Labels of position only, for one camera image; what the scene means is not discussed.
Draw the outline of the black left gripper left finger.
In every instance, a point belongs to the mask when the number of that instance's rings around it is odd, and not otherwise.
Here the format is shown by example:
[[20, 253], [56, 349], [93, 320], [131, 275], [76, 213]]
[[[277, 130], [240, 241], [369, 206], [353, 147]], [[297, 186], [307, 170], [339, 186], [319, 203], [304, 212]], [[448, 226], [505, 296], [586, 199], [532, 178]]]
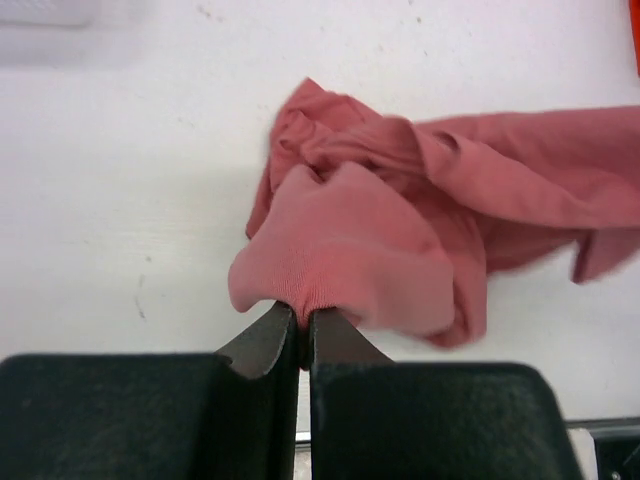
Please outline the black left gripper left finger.
[[1, 364], [5, 479], [289, 479], [297, 323], [277, 303], [187, 354], [24, 354]]

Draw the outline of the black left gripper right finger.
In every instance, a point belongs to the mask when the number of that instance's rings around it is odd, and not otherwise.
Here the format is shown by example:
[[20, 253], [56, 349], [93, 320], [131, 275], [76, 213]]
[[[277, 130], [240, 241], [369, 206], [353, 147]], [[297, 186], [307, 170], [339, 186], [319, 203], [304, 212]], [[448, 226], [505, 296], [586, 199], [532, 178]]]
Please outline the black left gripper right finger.
[[334, 309], [309, 324], [316, 479], [578, 479], [556, 398], [530, 366], [396, 362]]

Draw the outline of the pink t shirt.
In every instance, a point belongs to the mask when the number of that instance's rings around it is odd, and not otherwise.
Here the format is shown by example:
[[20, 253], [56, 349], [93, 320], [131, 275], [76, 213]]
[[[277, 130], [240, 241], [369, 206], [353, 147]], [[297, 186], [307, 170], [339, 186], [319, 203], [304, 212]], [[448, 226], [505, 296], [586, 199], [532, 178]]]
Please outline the pink t shirt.
[[576, 244], [584, 283], [639, 249], [635, 106], [385, 116], [303, 81], [279, 110], [228, 274], [233, 307], [287, 304], [439, 347], [487, 329], [487, 280]]

